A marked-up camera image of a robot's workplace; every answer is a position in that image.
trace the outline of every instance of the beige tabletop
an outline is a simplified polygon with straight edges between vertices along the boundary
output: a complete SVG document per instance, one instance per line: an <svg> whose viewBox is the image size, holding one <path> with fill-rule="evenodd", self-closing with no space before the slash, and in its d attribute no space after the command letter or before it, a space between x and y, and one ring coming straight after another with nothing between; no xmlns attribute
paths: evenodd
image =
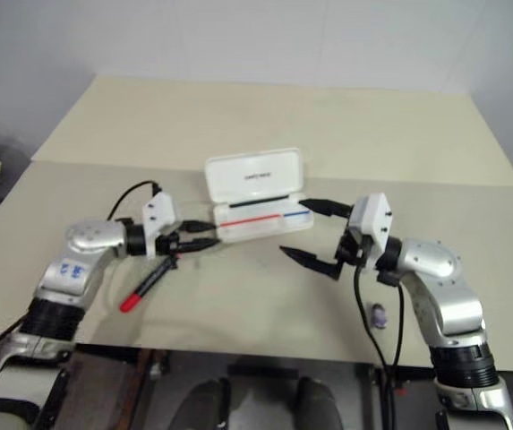
<svg viewBox="0 0 513 430"><path fill-rule="evenodd" d="M467 96L430 93L97 79L0 207L0 331L25 310L65 228L102 219L126 187L157 179L184 216L208 219L208 156L288 146L304 154L308 195L384 192L394 236L457 249L498 367L513 370L513 169ZM147 198L136 192L119 215L138 218ZM77 339L375 363L351 271L334 282L278 250L329 259L341 221L317 216L310 230L186 255L131 314L118 305L154 262L113 264ZM396 292L366 274L363 295L389 311L377 333L389 357ZM411 311L401 364L430 365Z"/></svg>

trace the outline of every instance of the open white case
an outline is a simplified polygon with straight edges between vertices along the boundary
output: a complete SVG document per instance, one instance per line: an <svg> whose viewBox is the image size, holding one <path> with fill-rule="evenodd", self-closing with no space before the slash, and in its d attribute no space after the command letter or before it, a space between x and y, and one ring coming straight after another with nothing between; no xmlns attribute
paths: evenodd
<svg viewBox="0 0 513 430"><path fill-rule="evenodd" d="M297 148L209 159L205 167L216 204L217 235L226 243L279 235L313 225L299 201L304 186Z"/></svg>

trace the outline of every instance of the small purple object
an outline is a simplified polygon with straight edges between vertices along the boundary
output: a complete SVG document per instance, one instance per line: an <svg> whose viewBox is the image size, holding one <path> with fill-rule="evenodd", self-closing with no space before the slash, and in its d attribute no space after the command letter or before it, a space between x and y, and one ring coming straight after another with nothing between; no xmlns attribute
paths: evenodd
<svg viewBox="0 0 513 430"><path fill-rule="evenodd" d="M372 325L380 330L388 326L388 316L385 312L385 307L379 303L372 306Z"/></svg>

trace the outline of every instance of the white case lid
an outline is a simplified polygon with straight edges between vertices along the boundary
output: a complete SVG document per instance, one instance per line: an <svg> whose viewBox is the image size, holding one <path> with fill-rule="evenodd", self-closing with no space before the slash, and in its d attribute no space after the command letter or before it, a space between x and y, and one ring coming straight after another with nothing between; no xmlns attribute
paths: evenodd
<svg viewBox="0 0 513 430"><path fill-rule="evenodd" d="M302 155L297 148L208 159L204 171L215 203L279 197L300 191L304 185Z"/></svg>

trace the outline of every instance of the white wall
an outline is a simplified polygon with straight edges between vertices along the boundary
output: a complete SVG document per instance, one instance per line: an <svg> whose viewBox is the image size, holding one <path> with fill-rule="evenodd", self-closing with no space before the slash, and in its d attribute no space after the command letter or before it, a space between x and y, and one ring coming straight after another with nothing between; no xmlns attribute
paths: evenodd
<svg viewBox="0 0 513 430"><path fill-rule="evenodd" d="M0 143L94 73L469 92L513 161L513 0L0 0Z"/></svg>

